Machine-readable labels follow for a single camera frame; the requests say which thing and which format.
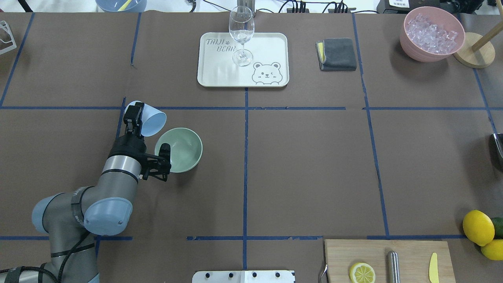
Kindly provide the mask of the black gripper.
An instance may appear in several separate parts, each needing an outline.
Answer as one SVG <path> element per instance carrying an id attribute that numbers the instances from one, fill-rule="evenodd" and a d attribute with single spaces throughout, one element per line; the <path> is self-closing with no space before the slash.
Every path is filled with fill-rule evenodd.
<path id="1" fill-rule="evenodd" d="M 115 139 L 108 158 L 112 156 L 129 156 L 140 164 L 147 161 L 145 140 L 141 134 L 142 115 L 143 103 L 128 105 L 123 117 L 125 134 Z"/>

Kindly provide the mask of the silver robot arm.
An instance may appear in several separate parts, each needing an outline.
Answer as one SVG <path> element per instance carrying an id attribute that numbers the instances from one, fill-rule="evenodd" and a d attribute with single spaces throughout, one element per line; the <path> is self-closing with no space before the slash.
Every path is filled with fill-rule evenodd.
<path id="1" fill-rule="evenodd" d="M 32 223 L 48 234 L 51 259 L 40 266 L 3 269 L 2 283 L 99 282 L 95 236 L 115 236 L 127 228 L 138 184 L 158 165 L 145 145 L 144 128 L 151 115 L 147 104 L 129 104 L 125 132 L 115 140 L 97 184 L 36 204 Z"/>

